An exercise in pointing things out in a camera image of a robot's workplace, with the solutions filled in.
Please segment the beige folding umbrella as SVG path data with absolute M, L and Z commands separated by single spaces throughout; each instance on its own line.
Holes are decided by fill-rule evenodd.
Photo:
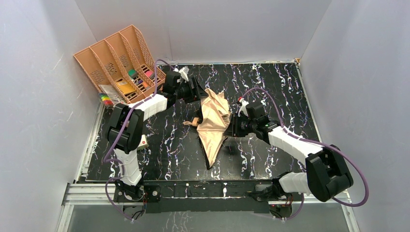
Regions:
M 206 168 L 211 169 L 223 141 L 227 138 L 224 133 L 230 124 L 231 111 L 223 91 L 215 93 L 207 88 L 205 92 L 208 97 L 201 100 L 200 113 L 202 113 L 202 117 L 195 117 L 192 121 L 185 121 L 183 125 L 196 128 L 206 157 Z

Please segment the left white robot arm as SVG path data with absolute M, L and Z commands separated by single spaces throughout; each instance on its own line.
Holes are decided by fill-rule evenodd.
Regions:
M 192 103 L 206 97 L 208 94 L 197 78 L 188 78 L 183 70 L 179 70 L 169 71 L 161 87 L 145 99 L 114 106 L 106 132 L 111 147 L 103 162 L 119 165 L 120 174 L 113 182 L 121 191 L 136 195 L 143 184 L 136 150 L 142 141 L 144 122 L 172 107 L 177 100 Z

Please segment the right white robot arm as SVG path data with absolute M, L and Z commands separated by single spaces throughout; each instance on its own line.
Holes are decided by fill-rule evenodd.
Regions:
M 261 103 L 241 100 L 239 104 L 240 109 L 231 116 L 231 123 L 224 135 L 245 137 L 253 133 L 258 139 L 283 150 L 305 166 L 305 172 L 289 172 L 274 178 L 274 196 L 298 192 L 313 194 L 319 201 L 326 202 L 353 185 L 344 158 L 334 150 L 304 142 L 301 137 L 287 132 L 278 121 L 269 118 Z

